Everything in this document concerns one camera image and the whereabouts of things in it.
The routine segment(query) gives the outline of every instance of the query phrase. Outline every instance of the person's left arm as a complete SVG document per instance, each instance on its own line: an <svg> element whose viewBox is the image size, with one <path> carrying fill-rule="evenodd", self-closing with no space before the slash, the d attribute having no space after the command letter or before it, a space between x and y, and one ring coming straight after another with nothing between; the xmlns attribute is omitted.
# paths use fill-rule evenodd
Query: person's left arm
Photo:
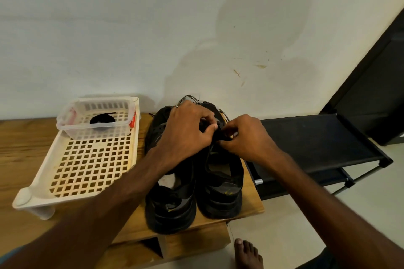
<svg viewBox="0 0 404 269"><path fill-rule="evenodd" d="M204 117L211 125L199 131ZM93 268L153 185L182 160L207 147L213 112L189 101L173 108L158 145L113 185L7 259L5 268Z"/></svg>

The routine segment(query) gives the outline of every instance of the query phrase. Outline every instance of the wooden table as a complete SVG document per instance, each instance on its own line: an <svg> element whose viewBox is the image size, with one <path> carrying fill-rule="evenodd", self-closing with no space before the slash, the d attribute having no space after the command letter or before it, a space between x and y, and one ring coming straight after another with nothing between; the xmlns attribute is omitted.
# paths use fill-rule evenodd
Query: wooden table
<svg viewBox="0 0 404 269"><path fill-rule="evenodd" d="M151 120L149 114L142 114L137 161L144 156L144 137ZM0 122L0 255L34 240L57 223L64 214L86 202L80 200L59 204L55 215L48 221L39 220L26 211L17 211L11 207L18 190L32 182L57 132L54 118ZM264 212L244 162L243 166L243 205L240 215L235 219ZM229 242L225 220L208 219L199 210L187 230L169 236L158 235L147 227L142 203L116 236L114 244L107 249L97 267L154 265L217 250Z"/></svg>

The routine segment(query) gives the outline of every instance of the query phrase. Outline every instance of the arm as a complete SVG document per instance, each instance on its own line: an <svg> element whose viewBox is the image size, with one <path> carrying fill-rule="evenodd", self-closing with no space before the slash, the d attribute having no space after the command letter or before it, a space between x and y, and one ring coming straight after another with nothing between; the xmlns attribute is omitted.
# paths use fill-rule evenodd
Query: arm
<svg viewBox="0 0 404 269"><path fill-rule="evenodd" d="M404 250L313 181L280 150L257 118L242 115L224 130L221 146L264 166L288 190L326 246L346 268L404 268Z"/></svg>
<svg viewBox="0 0 404 269"><path fill-rule="evenodd" d="M204 133L199 131L202 117L211 123ZM173 108L158 145L144 159L0 268L93 268L153 185L211 143L214 122L213 112L189 101Z"/></svg>

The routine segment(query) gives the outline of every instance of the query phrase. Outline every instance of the black fabric shelf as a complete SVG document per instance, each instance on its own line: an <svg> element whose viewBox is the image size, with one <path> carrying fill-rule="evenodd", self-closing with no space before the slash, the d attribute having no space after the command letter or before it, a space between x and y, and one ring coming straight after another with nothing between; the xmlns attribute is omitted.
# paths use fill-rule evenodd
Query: black fabric shelf
<svg viewBox="0 0 404 269"><path fill-rule="evenodd" d="M348 120L338 114L265 119L265 129L317 183L326 186L355 182L342 167L379 161L385 168L393 161ZM283 187L260 165L248 162L261 199L286 194Z"/></svg>

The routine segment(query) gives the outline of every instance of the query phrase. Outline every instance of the black round object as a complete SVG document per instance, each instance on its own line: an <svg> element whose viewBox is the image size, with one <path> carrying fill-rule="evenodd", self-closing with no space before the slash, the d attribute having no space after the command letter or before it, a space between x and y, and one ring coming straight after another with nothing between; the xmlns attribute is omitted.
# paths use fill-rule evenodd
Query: black round object
<svg viewBox="0 0 404 269"><path fill-rule="evenodd" d="M115 112L98 114L98 115L94 116L93 118L91 118L90 124L95 124L95 123L114 123L115 118L113 116L111 116L110 114L115 114ZM108 127L99 127L99 128L93 128L93 129L98 130L98 131L103 131L103 130L108 129Z"/></svg>

